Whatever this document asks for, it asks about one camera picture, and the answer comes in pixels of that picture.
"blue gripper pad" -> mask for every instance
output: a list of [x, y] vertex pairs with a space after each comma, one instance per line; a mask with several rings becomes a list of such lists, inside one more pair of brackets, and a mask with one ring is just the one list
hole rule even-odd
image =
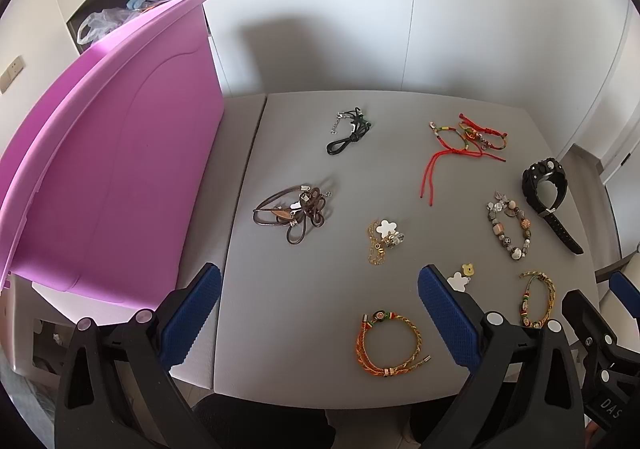
[[431, 267], [418, 275], [418, 295], [458, 366], [473, 373], [481, 363], [478, 332], [451, 295], [454, 292]]
[[220, 269], [212, 265], [182, 301], [180, 308], [162, 331], [158, 358], [166, 371], [184, 362], [204, 321], [220, 298], [221, 291]]
[[640, 291], [628, 280], [626, 275], [617, 271], [609, 278], [609, 288], [625, 306], [634, 319], [640, 318]]

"gold chain bracelet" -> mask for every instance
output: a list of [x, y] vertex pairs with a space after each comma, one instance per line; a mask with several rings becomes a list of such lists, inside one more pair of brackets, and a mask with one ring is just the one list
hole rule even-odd
[[367, 228], [367, 235], [371, 240], [369, 249], [369, 263], [371, 265], [382, 265], [385, 262], [385, 247], [392, 249], [404, 240], [404, 235], [396, 231], [396, 224], [386, 220], [371, 222]]
[[[549, 320], [549, 316], [551, 315], [551, 309], [554, 307], [554, 303], [556, 302], [556, 286], [551, 281], [551, 279], [544, 272], [538, 272], [537, 270], [529, 270], [529, 272], [521, 273], [520, 277], [530, 277], [529, 283], [527, 283], [527, 289], [522, 296], [522, 305], [520, 307], [520, 318], [522, 321], [522, 325], [526, 328], [542, 328], [545, 323]], [[531, 282], [534, 279], [539, 279], [542, 283], [545, 283], [546, 288], [549, 291], [549, 301], [546, 305], [546, 314], [545, 317], [540, 321], [531, 321], [527, 314], [529, 312], [529, 287], [531, 286]]]
[[[364, 347], [364, 336], [367, 333], [367, 330], [373, 328], [375, 323], [380, 323], [385, 319], [398, 319], [404, 321], [409, 328], [414, 332], [415, 339], [417, 341], [414, 354], [405, 360], [399, 366], [395, 366], [394, 368], [378, 368], [375, 364], [371, 362], [369, 356], [367, 355], [367, 350]], [[358, 339], [356, 340], [356, 356], [358, 358], [358, 362], [360, 366], [364, 368], [365, 371], [369, 372], [371, 375], [375, 375], [377, 377], [393, 377], [394, 375], [400, 375], [402, 373], [407, 373], [412, 369], [417, 368], [418, 366], [422, 366], [425, 362], [431, 359], [431, 356], [428, 355], [420, 362], [416, 363], [414, 366], [409, 366], [412, 362], [414, 362], [415, 358], [420, 353], [420, 349], [422, 348], [422, 335], [416, 328], [415, 324], [409, 321], [406, 317], [403, 317], [395, 312], [385, 312], [384, 310], [379, 310], [373, 317], [368, 320], [368, 316], [362, 318], [362, 326], [360, 327], [360, 333], [358, 334]]]

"orange braided bracelet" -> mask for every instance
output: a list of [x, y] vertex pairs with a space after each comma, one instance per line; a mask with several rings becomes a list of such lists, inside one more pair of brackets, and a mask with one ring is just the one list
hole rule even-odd
[[[371, 375], [375, 375], [377, 377], [393, 377], [394, 375], [400, 375], [401, 373], [408, 373], [412, 369], [423, 365], [425, 362], [431, 359], [431, 356], [428, 355], [414, 366], [409, 366], [412, 362], [414, 362], [415, 358], [418, 356], [418, 353], [420, 353], [420, 348], [422, 347], [422, 335], [420, 335], [420, 332], [415, 327], [415, 324], [409, 321], [406, 317], [396, 314], [395, 312], [385, 312], [384, 310], [379, 310], [375, 314], [373, 314], [371, 320], [367, 319], [368, 316], [365, 314], [365, 316], [362, 318], [362, 326], [360, 328], [360, 333], [358, 334], [358, 339], [356, 340], [356, 356], [358, 358], [360, 366], [362, 366], [365, 371], [371, 373]], [[417, 341], [414, 354], [409, 357], [404, 363], [399, 366], [395, 366], [394, 368], [378, 368], [371, 362], [369, 356], [367, 355], [367, 350], [365, 350], [364, 347], [364, 336], [367, 333], [367, 330], [373, 328], [373, 325], [375, 323], [382, 322], [385, 319], [399, 319], [401, 321], [404, 321], [409, 326], [409, 328], [414, 331]]]

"pink storage box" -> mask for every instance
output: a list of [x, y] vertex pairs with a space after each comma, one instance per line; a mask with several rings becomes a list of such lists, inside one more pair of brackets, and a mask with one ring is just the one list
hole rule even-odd
[[111, 32], [33, 107], [0, 160], [0, 288], [152, 309], [175, 288], [223, 113], [204, 1]]

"electrical outlet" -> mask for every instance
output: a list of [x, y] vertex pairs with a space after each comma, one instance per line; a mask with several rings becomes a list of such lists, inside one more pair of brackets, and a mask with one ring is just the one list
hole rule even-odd
[[22, 56], [18, 55], [9, 67], [0, 74], [0, 94], [3, 94], [8, 89], [9, 85], [14, 82], [14, 79], [24, 69], [24, 61]]
[[6, 89], [11, 84], [11, 77], [9, 77], [8, 72], [2, 72], [0, 74], [0, 94], [6, 92]]
[[13, 81], [18, 76], [23, 68], [24, 61], [22, 60], [22, 56], [18, 55], [18, 57], [16, 57], [14, 61], [9, 65], [9, 68], [6, 69], [9, 73], [9, 77], [11, 77], [11, 81]]

